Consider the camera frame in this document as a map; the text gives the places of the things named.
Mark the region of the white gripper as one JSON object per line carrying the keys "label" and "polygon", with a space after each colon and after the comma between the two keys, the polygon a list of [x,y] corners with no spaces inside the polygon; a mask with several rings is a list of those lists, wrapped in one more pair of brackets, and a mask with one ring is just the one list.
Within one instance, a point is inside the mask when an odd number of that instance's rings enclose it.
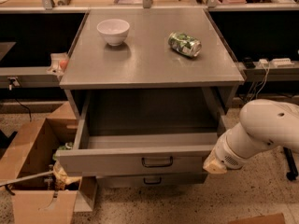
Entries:
{"label": "white gripper", "polygon": [[242,132],[225,132],[205,159],[203,168],[213,175],[226,174],[227,169],[242,168],[249,160],[244,156],[245,141],[246,136]]}

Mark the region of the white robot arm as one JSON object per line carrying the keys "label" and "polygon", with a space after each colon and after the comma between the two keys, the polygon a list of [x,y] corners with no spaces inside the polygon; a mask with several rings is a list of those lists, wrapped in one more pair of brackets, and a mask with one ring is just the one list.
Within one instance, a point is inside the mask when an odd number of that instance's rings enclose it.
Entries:
{"label": "white robot arm", "polygon": [[299,106],[257,99],[240,110],[239,122],[223,133],[203,168],[210,174],[225,174],[242,168],[248,160],[282,146],[299,151]]}

